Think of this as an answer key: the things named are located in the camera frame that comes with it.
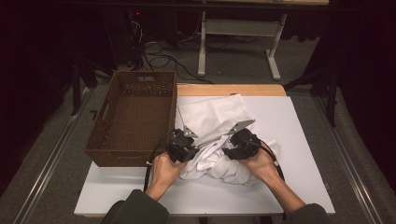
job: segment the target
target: crumpled fabric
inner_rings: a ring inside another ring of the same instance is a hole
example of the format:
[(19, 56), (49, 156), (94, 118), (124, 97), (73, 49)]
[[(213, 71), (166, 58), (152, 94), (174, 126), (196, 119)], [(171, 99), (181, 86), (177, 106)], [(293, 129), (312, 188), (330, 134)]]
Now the crumpled fabric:
[[(253, 186), (261, 181), (257, 179), (249, 169), (239, 161), (233, 161), (224, 154), (222, 148), (234, 148), (230, 143), (229, 135), (223, 135), (220, 140), (215, 141), (202, 148), (187, 163), (187, 166), (181, 171), (182, 179), (198, 179), (202, 175), (212, 175), (217, 179), (223, 179), (229, 184), (243, 184)], [(276, 155), (280, 150), (280, 144), (276, 140), (264, 141)]]
[(217, 140), (237, 122), (251, 119), (240, 94), (178, 105), (177, 108), (183, 124), (198, 135), (194, 138), (195, 146)]

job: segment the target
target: white surface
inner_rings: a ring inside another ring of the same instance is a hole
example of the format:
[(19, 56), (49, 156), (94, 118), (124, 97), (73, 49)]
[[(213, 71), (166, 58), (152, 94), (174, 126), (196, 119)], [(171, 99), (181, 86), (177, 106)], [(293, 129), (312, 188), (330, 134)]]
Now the white surface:
[[(178, 97), (181, 104), (208, 97)], [(251, 131), (261, 139), (281, 144), (278, 156), (288, 185), (306, 202), (322, 205), (334, 213), (318, 167), (306, 142), (291, 99), (282, 96), (243, 96), (251, 117)], [(176, 127), (181, 128), (177, 113)], [(111, 205), (125, 200), (132, 189), (142, 189), (146, 168), (102, 168), (92, 163), (78, 199), (76, 215), (104, 215)], [(197, 180), (179, 179), (160, 203), (174, 216), (258, 215), (283, 213), (264, 184), (231, 185), (204, 175)]]

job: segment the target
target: wicker basket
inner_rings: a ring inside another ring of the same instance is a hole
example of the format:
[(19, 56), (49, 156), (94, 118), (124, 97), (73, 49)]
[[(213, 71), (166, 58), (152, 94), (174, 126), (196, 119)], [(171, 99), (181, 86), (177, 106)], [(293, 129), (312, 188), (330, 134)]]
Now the wicker basket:
[(98, 166), (146, 166), (158, 141), (175, 128), (176, 78), (175, 72), (115, 72), (85, 153)]

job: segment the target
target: desk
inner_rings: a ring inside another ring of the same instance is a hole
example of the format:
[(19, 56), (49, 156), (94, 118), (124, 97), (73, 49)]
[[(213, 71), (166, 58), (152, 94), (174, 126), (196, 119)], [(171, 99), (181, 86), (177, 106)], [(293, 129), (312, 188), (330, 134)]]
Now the desk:
[[(251, 131), (262, 139), (276, 139), (281, 144), (278, 159), (290, 187), (307, 203), (319, 203), (328, 213), (334, 213), (292, 102), (281, 86), (180, 85), (177, 90), (179, 104), (206, 99), (210, 97), (208, 95), (241, 93), (247, 112), (257, 120)], [(176, 127), (181, 126), (177, 113)], [(132, 189), (143, 188), (145, 171), (144, 167), (104, 168), (92, 163), (75, 214), (103, 216), (113, 203), (126, 199)], [(178, 179), (160, 199), (160, 203), (168, 209), (171, 216), (283, 213), (264, 184), (252, 187), (231, 185), (209, 175), (196, 180)]]
[[(329, 0), (279, 0), (279, 1), (260, 1), (260, 0), (203, 0), (203, 4), (207, 2), (238, 2), (238, 3), (254, 3), (254, 4), (278, 4), (290, 5), (323, 5), (329, 4)], [(202, 12), (201, 22), (201, 46), (198, 60), (198, 76), (205, 75), (206, 65), (206, 34), (213, 35), (252, 35), (252, 36), (271, 36), (273, 44), (270, 49), (265, 51), (267, 62), (270, 65), (271, 74), (274, 80), (280, 80), (280, 74), (275, 61), (276, 48), (285, 26), (287, 14), (282, 14), (279, 21), (238, 21), (238, 20), (217, 20), (207, 19), (206, 12)]]

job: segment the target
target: sleeve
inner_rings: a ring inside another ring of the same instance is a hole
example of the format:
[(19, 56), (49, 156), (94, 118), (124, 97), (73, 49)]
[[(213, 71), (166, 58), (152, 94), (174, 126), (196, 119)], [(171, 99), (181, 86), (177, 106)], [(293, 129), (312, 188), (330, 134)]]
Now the sleeve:
[(289, 215), (284, 224), (330, 224), (324, 208), (316, 203), (308, 204)]
[(169, 212), (140, 189), (134, 189), (120, 206), (112, 224), (166, 224)]

